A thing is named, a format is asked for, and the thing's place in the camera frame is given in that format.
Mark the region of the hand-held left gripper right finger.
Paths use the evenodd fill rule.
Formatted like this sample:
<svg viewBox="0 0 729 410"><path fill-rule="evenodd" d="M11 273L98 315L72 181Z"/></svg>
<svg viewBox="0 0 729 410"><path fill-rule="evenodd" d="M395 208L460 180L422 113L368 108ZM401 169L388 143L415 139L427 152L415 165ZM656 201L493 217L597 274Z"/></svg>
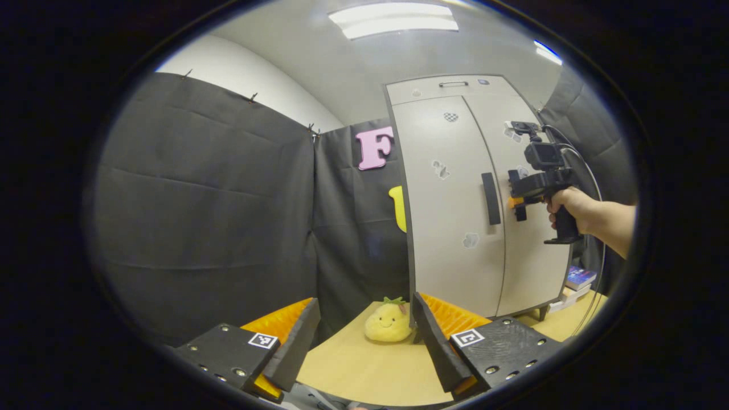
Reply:
<svg viewBox="0 0 729 410"><path fill-rule="evenodd" d="M513 384L562 348L514 317L487 319L425 293L412 295L412 316L441 387L455 401Z"/></svg>

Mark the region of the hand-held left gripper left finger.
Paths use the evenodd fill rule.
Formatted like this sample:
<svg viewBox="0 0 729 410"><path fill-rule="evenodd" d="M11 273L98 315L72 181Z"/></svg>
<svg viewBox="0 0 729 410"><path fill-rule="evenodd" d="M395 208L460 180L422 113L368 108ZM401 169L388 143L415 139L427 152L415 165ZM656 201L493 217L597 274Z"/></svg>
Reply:
<svg viewBox="0 0 729 410"><path fill-rule="evenodd" d="M320 319L320 302L307 298L245 325L214 325L173 351L221 383L281 403L296 382Z"/></svg>

